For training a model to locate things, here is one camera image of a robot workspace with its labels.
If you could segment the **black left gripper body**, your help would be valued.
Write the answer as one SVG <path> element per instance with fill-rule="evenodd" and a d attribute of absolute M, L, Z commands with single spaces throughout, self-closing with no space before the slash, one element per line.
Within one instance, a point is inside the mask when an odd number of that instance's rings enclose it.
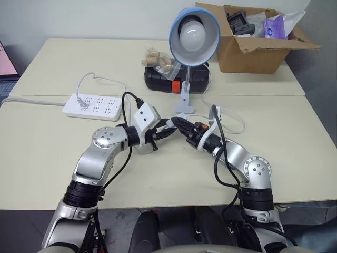
<path fill-rule="evenodd" d="M 145 143 L 146 144 L 150 143 L 153 151 L 158 150 L 155 141 L 164 138 L 163 133 L 157 132 L 157 129 L 163 126 L 164 126 L 163 124 L 159 123 L 154 128 L 147 130 L 147 132 L 145 133 Z"/>

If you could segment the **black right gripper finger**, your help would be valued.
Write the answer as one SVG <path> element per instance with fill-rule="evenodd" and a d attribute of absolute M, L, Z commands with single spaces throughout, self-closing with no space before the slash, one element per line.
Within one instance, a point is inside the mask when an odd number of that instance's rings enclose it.
<path fill-rule="evenodd" d="M 193 123 L 179 123 L 178 130 L 187 138 L 191 138 L 195 134 L 195 126 Z"/>
<path fill-rule="evenodd" d="M 179 116 L 171 117 L 171 121 L 177 128 L 193 128 L 194 124 Z"/>

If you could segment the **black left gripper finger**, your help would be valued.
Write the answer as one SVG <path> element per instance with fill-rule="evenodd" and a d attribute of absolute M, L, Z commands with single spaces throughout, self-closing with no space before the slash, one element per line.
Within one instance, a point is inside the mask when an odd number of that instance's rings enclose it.
<path fill-rule="evenodd" d="M 174 124 L 171 119 L 160 119 L 159 123 L 156 125 L 157 128 L 160 128 L 161 130 L 173 128 Z"/>
<path fill-rule="evenodd" d="M 160 132 L 157 132 L 155 134 L 155 140 L 161 140 L 169 137 L 171 134 L 173 134 L 177 130 L 176 127 L 171 127 L 171 128 L 165 128 Z"/>

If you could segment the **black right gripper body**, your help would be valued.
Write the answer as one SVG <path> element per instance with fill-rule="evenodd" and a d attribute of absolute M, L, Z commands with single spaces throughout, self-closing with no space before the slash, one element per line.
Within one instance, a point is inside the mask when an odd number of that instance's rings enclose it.
<path fill-rule="evenodd" d="M 198 149 L 198 146 L 201 142 L 202 137 L 205 135 L 205 133 L 210 129 L 209 126 L 202 122 L 195 122 L 195 134 L 191 138 L 187 138 L 186 141 L 189 145 L 194 147 L 195 149 Z"/>

